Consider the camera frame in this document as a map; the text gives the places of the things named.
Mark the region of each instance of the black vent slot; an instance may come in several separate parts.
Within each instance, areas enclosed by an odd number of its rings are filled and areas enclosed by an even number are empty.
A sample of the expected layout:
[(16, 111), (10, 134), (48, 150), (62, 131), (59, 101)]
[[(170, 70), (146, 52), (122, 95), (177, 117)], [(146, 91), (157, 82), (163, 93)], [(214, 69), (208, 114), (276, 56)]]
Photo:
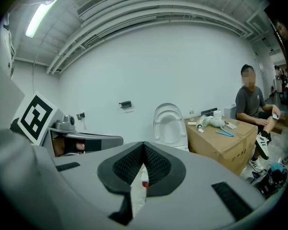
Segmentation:
[(148, 172), (149, 185), (153, 185), (158, 181), (165, 178), (170, 170), (171, 163), (165, 157), (157, 153), (156, 151), (144, 146), (144, 164)]
[(213, 184), (212, 187), (236, 221), (241, 220), (252, 212), (252, 209), (227, 183), (220, 182)]
[(80, 164), (78, 164), (77, 162), (72, 162), (72, 163), (66, 163), (66, 164), (58, 165), (58, 166), (56, 166), (56, 168), (57, 168), (58, 172), (61, 172), (61, 171), (69, 170), (72, 168), (76, 168), (78, 166), (80, 166)]

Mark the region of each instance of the white bottle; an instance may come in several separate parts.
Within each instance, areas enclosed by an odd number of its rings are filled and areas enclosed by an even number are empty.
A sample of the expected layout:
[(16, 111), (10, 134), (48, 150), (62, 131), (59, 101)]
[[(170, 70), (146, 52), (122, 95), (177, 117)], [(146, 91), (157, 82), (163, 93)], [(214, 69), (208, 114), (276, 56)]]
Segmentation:
[(194, 110), (192, 106), (190, 106), (189, 114), (190, 114), (190, 121), (194, 121)]

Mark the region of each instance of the cable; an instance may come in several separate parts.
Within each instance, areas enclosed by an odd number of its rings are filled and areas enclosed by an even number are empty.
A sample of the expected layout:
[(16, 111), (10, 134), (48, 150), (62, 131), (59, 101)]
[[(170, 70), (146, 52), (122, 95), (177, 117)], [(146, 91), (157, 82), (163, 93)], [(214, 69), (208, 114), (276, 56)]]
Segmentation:
[(34, 94), (34, 64), (32, 66), (32, 88), (33, 88), (33, 94)]
[(36, 63), (36, 60), (37, 60), (37, 57), (39, 55), (39, 48), (41, 48), (45, 38), (47, 37), (48, 33), (50, 32), (51, 28), (55, 25), (55, 23), (59, 20), (59, 18), (63, 15), (64, 13), (61, 13), (60, 16), (57, 17), (57, 19), (55, 20), (55, 22), (51, 25), (51, 27), (48, 29), (48, 31), (46, 32), (44, 38), (42, 39), (42, 42), (40, 43), (39, 47), (37, 48), (38, 52), (36, 54), (36, 57), (35, 57), (35, 60), (33, 62), (33, 66), (32, 66), (32, 88), (33, 88), (33, 94), (35, 93), (34, 92), (34, 66), (35, 66), (35, 63)]

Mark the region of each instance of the fluorescent light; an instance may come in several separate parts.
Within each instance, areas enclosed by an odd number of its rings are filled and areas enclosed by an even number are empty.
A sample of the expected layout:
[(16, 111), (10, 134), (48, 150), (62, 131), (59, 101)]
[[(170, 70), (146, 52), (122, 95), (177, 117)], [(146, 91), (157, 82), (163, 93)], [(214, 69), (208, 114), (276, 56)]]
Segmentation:
[(42, 19), (44, 16), (47, 14), (48, 10), (52, 7), (52, 5), (56, 2), (57, 0), (54, 0), (53, 2), (45, 5), (41, 4), (39, 5), (38, 9), (36, 10), (35, 14), (33, 15), (30, 24), (27, 28), (27, 31), (25, 33), (26, 36), (28, 37), (33, 37), (39, 24), (41, 23)]

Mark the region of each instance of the gray t-shirt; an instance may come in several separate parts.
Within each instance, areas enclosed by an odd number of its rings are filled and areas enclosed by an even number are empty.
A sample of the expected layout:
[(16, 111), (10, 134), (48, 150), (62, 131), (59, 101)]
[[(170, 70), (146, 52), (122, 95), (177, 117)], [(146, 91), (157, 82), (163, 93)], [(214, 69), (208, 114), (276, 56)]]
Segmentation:
[(248, 116), (258, 118), (259, 106), (264, 106), (265, 101), (261, 89), (255, 86), (254, 92), (243, 86), (236, 97), (237, 113), (245, 113)]

